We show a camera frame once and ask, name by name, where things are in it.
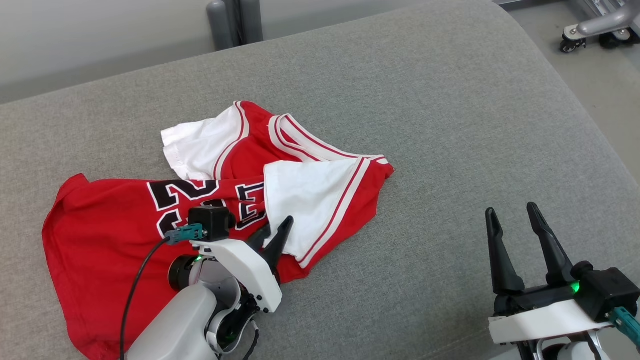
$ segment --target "green light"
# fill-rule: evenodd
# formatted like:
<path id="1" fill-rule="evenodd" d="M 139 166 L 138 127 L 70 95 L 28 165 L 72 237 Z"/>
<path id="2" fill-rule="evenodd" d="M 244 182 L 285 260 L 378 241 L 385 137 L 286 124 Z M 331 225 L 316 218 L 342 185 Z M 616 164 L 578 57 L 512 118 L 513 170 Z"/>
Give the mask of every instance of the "green light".
<path id="1" fill-rule="evenodd" d="M 572 282 L 571 289 L 573 289 L 573 293 L 577 293 L 580 290 L 580 281 Z"/>

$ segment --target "gray floor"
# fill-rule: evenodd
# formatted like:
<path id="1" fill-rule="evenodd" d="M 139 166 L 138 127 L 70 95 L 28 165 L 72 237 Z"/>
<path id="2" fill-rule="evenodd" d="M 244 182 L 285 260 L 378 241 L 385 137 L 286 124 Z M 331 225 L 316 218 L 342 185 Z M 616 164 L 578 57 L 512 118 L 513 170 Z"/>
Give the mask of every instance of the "gray floor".
<path id="1" fill-rule="evenodd" d="M 640 45 L 604 50 L 596 40 L 572 54 L 558 50 L 565 26 L 583 20 L 569 2 L 533 6 L 509 13 L 556 68 L 578 100 L 640 182 Z M 614 329 L 600 335 L 612 360 L 640 360 L 631 342 Z M 520 359 L 512 349 L 494 360 Z"/>

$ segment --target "gray fabric surface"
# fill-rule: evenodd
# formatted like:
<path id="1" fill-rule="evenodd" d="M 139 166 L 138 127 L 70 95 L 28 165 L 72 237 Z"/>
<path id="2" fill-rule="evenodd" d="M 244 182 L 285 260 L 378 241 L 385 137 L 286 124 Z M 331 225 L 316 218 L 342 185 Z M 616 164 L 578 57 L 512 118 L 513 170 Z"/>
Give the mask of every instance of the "gray fabric surface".
<path id="1" fill-rule="evenodd" d="M 486 330 L 488 206 L 529 286 L 546 270 L 527 201 L 574 262 L 640 281 L 639 188 L 594 122 L 507 13 L 435 0 L 0 106 L 1 359 L 83 358 L 40 245 L 62 182 L 174 178 L 160 130 L 241 99 L 396 168 L 378 216 L 258 317 L 254 360 L 504 351 Z"/>

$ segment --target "white sleeve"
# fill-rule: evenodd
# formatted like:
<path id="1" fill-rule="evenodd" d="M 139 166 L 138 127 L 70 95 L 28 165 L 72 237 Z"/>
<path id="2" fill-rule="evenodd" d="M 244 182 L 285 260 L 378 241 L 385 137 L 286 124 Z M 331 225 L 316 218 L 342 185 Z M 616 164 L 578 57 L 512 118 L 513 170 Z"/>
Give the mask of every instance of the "white sleeve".
<path id="1" fill-rule="evenodd" d="M 294 224 L 284 253 L 305 268 L 335 234 L 371 162 L 365 158 L 264 167 L 264 198 L 271 234 L 289 215 Z"/>
<path id="2" fill-rule="evenodd" d="M 236 102 L 217 117 L 162 130 L 164 156 L 181 179 L 216 178 L 214 168 L 221 169 L 233 144 L 248 135 L 240 109 Z"/>

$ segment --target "red stripe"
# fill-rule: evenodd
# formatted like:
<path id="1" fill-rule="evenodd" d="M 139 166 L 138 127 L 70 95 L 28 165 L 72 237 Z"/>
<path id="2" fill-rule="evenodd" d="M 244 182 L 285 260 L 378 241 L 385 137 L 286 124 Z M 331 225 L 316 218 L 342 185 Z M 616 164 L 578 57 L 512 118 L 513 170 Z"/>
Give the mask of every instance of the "red stripe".
<path id="1" fill-rule="evenodd" d="M 316 247 L 316 244 L 326 234 L 326 232 L 329 230 L 329 228 L 333 224 L 333 221 L 335 220 L 335 216 L 338 214 L 338 210 L 340 209 L 340 205 L 342 205 L 342 201 L 344 200 L 344 197 L 349 192 L 349 188 L 351 188 L 351 184 L 353 184 L 353 181 L 355 180 L 356 176 L 358 175 L 358 172 L 360 171 L 360 168 L 362 167 L 363 161 L 364 161 L 364 159 L 360 159 L 360 162 L 358 164 L 358 168 L 356 168 L 356 171 L 353 173 L 353 176 L 351 177 L 351 180 L 349 180 L 349 184 L 347 185 L 346 190 L 344 190 L 344 193 L 342 193 L 342 197 L 340 198 L 340 201 L 338 202 L 338 206 L 335 208 L 335 211 L 333 212 L 333 216 L 331 217 L 331 220 L 329 221 L 329 224 L 324 229 L 323 233 L 320 234 L 318 239 L 314 242 L 313 246 L 311 246 L 311 248 L 309 248 L 309 251 L 305 254 L 305 257 L 302 258 L 302 260 L 299 261 L 300 263 L 302 263 L 302 262 L 304 262 L 304 260 L 306 260 L 307 256 L 309 256 L 309 254 L 311 254 L 311 252 L 313 251 L 314 247 Z"/>
<path id="2" fill-rule="evenodd" d="M 327 147 L 325 144 L 323 144 L 323 143 L 319 143 L 318 141 L 316 141 L 315 139 L 313 139 L 312 137 L 310 137 L 306 131 L 304 131 L 304 130 L 300 129 L 300 128 L 296 125 L 296 123 L 295 123 L 295 122 L 293 122 L 293 121 L 289 118 L 289 116 L 287 116 L 287 120 L 289 120 L 289 123 L 290 123 L 293 127 L 295 127 L 295 128 L 296 128 L 296 130 L 298 130 L 298 132 L 299 132 L 299 133 L 301 133 L 305 138 L 309 139 L 309 141 L 313 142 L 314 144 L 316 144 L 316 145 L 318 145 L 318 146 L 320 146 L 320 147 L 322 147 L 322 148 L 324 148 L 324 149 L 326 149 L 326 150 L 329 150 L 329 151 L 331 151 L 331 152 L 334 152 L 335 154 L 338 154 L 338 155 L 344 156 L 345 158 L 352 158 L 352 159 L 353 159 L 353 158 L 357 158 L 357 156 L 354 156 L 354 155 L 351 155 L 351 154 L 346 154 L 345 152 L 338 151 L 337 149 L 331 149 L 330 147 Z"/>
<path id="3" fill-rule="evenodd" d="M 244 116 L 242 115 L 242 112 L 240 111 L 240 106 L 238 105 L 239 102 L 234 102 L 234 106 L 236 106 L 236 108 L 238 109 L 238 113 L 240 113 L 240 135 L 238 135 L 238 139 L 236 139 L 234 142 L 230 143 L 229 145 L 227 145 L 227 147 L 225 148 L 224 151 L 222 151 L 222 154 L 220 154 L 220 156 L 218 156 L 218 159 L 216 160 L 216 164 L 213 166 L 213 174 L 212 177 L 215 180 L 220 180 L 220 179 L 216 179 L 216 169 L 218 168 L 218 163 L 220 162 L 220 158 L 224 155 L 225 152 L 227 152 L 227 149 L 233 145 L 235 145 L 238 141 L 240 141 L 242 139 L 242 134 L 244 133 Z"/>
<path id="4" fill-rule="evenodd" d="M 311 156 L 311 154 L 309 154 L 308 152 L 304 151 L 303 149 L 296 149 L 295 147 L 289 145 L 288 143 L 286 143 L 281 137 L 280 137 L 280 133 L 278 132 L 278 130 L 280 129 L 280 125 L 279 122 L 280 118 L 276 119 L 276 123 L 275 123 L 275 131 L 276 131 L 276 137 L 278 138 L 278 141 L 284 146 L 284 147 L 288 147 L 294 151 L 298 151 L 298 152 L 302 152 L 304 155 L 307 155 L 309 158 L 312 158 L 313 160 L 316 161 L 320 161 L 318 160 L 315 156 Z"/>

